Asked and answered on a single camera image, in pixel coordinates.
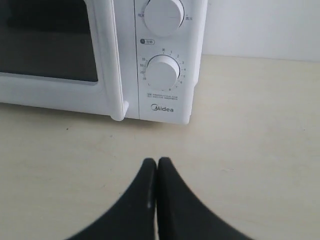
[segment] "white knob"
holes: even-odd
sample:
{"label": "white knob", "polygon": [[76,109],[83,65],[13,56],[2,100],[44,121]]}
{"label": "white knob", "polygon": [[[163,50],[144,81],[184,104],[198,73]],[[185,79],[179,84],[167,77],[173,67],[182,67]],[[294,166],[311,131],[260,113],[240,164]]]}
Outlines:
{"label": "white knob", "polygon": [[158,55],[152,58],[145,70],[146,81],[154,90],[168,91],[180,76],[179,64],[170,56]]}
{"label": "white knob", "polygon": [[172,35],[185,17],[180,0],[151,0],[144,10],[146,27],[159,37]]}

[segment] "microwave window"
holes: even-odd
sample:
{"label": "microwave window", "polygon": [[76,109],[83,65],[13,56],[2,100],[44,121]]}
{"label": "microwave window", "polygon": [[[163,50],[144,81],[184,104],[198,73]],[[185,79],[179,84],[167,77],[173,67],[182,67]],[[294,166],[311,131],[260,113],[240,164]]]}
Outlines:
{"label": "microwave window", "polygon": [[0,0],[0,72],[97,82],[83,0]]}

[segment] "table surface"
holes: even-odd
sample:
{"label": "table surface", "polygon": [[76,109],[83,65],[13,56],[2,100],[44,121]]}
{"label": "table surface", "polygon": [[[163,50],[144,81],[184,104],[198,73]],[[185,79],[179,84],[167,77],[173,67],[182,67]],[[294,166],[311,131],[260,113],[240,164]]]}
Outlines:
{"label": "table surface", "polygon": [[0,239],[65,239],[170,156],[259,240],[320,239],[320,63],[203,56],[189,125],[0,104]]}

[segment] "microwave oven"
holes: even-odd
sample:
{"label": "microwave oven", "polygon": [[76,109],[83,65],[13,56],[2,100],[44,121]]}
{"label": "microwave oven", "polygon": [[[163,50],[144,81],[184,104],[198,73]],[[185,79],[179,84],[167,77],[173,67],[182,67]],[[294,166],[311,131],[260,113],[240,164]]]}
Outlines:
{"label": "microwave oven", "polygon": [[0,102],[187,124],[208,0],[0,0]]}

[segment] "microwave door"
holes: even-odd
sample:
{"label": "microwave door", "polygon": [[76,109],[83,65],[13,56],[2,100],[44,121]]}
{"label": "microwave door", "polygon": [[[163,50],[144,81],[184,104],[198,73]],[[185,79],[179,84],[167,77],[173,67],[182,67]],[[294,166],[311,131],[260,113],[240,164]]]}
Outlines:
{"label": "microwave door", "polygon": [[0,0],[0,102],[122,120],[113,1],[100,2]]}

